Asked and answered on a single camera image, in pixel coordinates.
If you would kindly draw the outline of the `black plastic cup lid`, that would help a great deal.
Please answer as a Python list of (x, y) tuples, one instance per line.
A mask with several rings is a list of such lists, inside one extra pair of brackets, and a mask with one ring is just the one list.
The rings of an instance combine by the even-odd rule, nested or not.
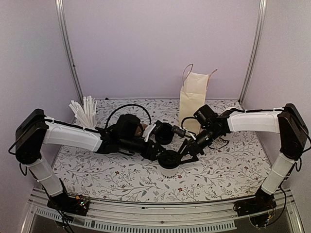
[(167, 155), (158, 159), (158, 163), (160, 166), (164, 168), (175, 168), (178, 167), (179, 164), (176, 161), (177, 152), (174, 150), (167, 150)]

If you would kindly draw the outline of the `white paper coffee cup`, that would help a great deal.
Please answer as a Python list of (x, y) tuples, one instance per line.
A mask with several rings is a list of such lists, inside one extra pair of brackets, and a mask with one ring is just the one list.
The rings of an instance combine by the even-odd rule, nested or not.
[(159, 170), (160, 170), (160, 172), (164, 178), (171, 178), (177, 174), (178, 167), (164, 168), (164, 167), (160, 166)]

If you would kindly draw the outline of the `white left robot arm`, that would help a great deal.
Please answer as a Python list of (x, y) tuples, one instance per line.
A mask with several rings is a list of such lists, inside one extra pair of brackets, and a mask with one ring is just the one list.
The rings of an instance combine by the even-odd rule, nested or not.
[(84, 149), (96, 154), (121, 153), (139, 154), (154, 161), (165, 150), (149, 139), (156, 124), (144, 127), (141, 120), (132, 114), (119, 116), (116, 123), (104, 128), (83, 127), (55, 120), (45, 115), (42, 109), (35, 109), (16, 129), (15, 141), (8, 153), (27, 167), (43, 186), (49, 198), (62, 211), (78, 204), (80, 196), (71, 198), (63, 182), (52, 171), (41, 153), (43, 145), (58, 145)]

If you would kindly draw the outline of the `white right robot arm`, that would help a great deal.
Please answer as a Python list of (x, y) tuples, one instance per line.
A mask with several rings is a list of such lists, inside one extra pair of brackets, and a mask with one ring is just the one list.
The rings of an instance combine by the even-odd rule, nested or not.
[(204, 149), (216, 139), (233, 133), (271, 134), (279, 140), (280, 148), (277, 150), (278, 154), (271, 171), (251, 202), (251, 207), (256, 212), (261, 212), (270, 204), (272, 195), (291, 175), (301, 156), (310, 150), (306, 147), (306, 143), (311, 140), (308, 127), (292, 103), (272, 109), (243, 110), (232, 107), (221, 114), (204, 105), (193, 117), (199, 123), (201, 132), (183, 142), (177, 153), (179, 160), (185, 155), (190, 155), (190, 161), (196, 162), (197, 155), (203, 154)]

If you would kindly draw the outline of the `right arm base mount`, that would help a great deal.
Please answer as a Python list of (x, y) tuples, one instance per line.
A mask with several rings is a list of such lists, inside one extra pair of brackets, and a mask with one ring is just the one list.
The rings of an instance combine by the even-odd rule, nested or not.
[(234, 203), (233, 210), (238, 216), (246, 216), (252, 214), (261, 215), (250, 217), (250, 222), (257, 228), (266, 227), (275, 215), (276, 201), (274, 195), (268, 195), (261, 189), (251, 199), (240, 200)]

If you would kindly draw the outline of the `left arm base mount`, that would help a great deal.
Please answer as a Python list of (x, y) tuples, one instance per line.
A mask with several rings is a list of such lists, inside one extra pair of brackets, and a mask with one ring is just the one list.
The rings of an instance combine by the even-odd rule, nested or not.
[(55, 197), (48, 195), (49, 201), (47, 206), (59, 212), (86, 216), (89, 209), (89, 198), (78, 195), (75, 197), (69, 196), (67, 193), (61, 193)]

